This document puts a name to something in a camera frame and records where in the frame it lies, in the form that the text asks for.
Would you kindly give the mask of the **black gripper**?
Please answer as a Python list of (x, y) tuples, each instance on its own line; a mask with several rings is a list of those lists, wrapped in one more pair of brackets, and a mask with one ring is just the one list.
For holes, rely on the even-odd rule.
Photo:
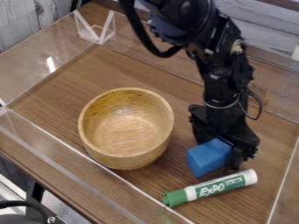
[(236, 171), (241, 163), (256, 156), (260, 144), (259, 137), (247, 124), (248, 103), (240, 102), (221, 109), (192, 104), (188, 111), (196, 143), (204, 144), (217, 137), (229, 144), (228, 166)]

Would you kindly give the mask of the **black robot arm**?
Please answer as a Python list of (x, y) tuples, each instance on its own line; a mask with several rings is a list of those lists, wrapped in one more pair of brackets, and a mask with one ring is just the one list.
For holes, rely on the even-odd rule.
[(144, 48), (159, 58), (184, 51), (203, 80), (203, 104), (189, 106), (189, 122), (197, 144), (213, 138), (228, 144), (228, 166), (257, 153), (259, 137), (247, 120), (255, 68), (248, 62), (241, 31), (213, 0), (140, 0), (149, 10), (143, 21), (132, 0), (119, 0)]

